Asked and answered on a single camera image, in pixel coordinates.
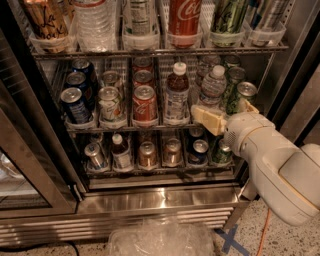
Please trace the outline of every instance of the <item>water bottle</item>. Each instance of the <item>water bottle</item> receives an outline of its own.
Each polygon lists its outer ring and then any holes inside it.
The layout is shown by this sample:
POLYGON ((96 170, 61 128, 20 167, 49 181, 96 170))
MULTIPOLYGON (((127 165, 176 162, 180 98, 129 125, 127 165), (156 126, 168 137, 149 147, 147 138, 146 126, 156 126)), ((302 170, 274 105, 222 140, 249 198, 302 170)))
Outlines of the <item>water bottle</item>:
POLYGON ((221 102, 221 95, 227 87, 225 68, 221 65, 213 67, 201 84, 199 103, 208 107, 217 108, 221 102))

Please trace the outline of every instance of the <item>plastic bottle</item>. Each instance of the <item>plastic bottle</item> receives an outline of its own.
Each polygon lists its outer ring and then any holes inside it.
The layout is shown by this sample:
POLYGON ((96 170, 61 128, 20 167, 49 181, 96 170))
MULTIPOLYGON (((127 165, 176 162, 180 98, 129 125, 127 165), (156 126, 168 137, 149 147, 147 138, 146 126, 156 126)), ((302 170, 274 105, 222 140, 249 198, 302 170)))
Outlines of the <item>plastic bottle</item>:
POLYGON ((227 87, 225 77, 225 68, 216 65, 212 71, 207 74, 201 84, 199 102, 208 107, 217 107, 221 101, 221 95, 227 87))
POLYGON ((118 133, 112 136, 111 152, 117 169, 121 171, 132 169, 132 156, 128 141, 118 133))
POLYGON ((187 65, 177 62, 173 72, 167 78, 164 115, 166 119, 182 120, 188 107, 189 80, 186 74, 187 65))

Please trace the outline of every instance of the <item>orange cable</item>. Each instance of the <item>orange cable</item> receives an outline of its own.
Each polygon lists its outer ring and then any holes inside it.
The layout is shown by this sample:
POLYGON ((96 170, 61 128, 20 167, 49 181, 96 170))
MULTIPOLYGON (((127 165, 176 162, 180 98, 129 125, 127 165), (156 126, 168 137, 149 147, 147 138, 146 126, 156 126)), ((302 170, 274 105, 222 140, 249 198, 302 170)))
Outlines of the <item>orange cable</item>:
POLYGON ((260 245, 259 245, 259 250, 257 252, 257 256, 260 256, 261 253, 262 253, 263 243, 264 243, 264 239, 265 239, 265 236, 266 236, 266 233, 267 233, 269 220, 270 220, 270 215, 271 215, 271 210, 270 210, 270 208, 268 208, 268 215, 267 215, 264 227, 263 227, 263 232, 262 232, 262 235, 261 235, 260 245))

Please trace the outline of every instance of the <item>green can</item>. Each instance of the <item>green can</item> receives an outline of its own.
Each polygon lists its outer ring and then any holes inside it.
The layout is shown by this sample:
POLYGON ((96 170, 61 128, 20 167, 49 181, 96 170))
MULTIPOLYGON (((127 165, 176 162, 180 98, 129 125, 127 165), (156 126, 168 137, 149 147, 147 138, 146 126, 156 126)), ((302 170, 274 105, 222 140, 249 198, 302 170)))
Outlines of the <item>green can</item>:
POLYGON ((251 104, 254 103, 258 93, 257 87, 250 82, 241 82, 234 87, 232 94, 228 100, 226 112, 228 115, 233 115, 242 111, 241 104, 246 99, 251 104))

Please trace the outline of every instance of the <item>blue can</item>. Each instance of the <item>blue can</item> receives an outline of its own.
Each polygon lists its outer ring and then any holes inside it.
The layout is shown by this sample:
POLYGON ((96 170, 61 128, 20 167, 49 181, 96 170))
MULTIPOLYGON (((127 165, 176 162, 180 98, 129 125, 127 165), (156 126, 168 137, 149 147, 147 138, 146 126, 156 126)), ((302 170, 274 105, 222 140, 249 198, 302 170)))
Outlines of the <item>blue can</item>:
POLYGON ((63 90, 60 99, 71 123, 84 124, 92 120, 92 113, 88 109, 86 99, 79 88, 71 87, 63 90))
POLYGON ((82 91, 91 111, 95 107, 95 96, 91 84, 87 82, 86 75, 82 72, 72 72, 67 76, 65 87, 76 87, 82 91))

